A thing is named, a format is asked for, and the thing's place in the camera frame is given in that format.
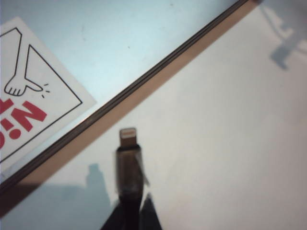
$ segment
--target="metal connector tip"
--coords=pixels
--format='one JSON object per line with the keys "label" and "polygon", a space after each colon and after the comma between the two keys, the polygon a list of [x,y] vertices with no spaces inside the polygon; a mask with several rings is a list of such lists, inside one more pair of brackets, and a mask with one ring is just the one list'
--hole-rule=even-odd
{"label": "metal connector tip", "polygon": [[121,129],[119,131],[119,137],[121,147],[135,146],[137,144],[135,128]]}

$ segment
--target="white surface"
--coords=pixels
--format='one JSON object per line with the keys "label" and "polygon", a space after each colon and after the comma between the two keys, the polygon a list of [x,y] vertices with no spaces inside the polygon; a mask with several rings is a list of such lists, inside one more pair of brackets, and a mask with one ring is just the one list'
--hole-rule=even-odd
{"label": "white surface", "polygon": [[[305,230],[305,6],[303,1],[265,0],[120,119],[124,101],[49,160],[69,159],[71,150],[80,150],[2,219],[3,229],[99,229],[117,199],[112,157],[118,131],[135,126],[164,229]],[[206,47],[206,39],[242,11],[155,79],[167,78],[174,65],[190,59],[195,47]],[[299,34],[298,41],[289,37],[291,31],[284,35],[290,42],[282,41],[263,11],[278,29],[283,22]],[[141,96],[151,91],[146,85]]]}
{"label": "white surface", "polygon": [[1,23],[20,17],[97,103],[26,154],[1,179],[30,162],[235,2],[2,0]]}

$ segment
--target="sticker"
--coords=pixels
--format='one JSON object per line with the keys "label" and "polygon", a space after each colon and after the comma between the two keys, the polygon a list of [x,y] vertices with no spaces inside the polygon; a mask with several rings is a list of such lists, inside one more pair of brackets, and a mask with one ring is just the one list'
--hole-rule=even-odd
{"label": "sticker", "polygon": [[20,18],[1,26],[0,39],[0,164],[8,168],[94,99]]}

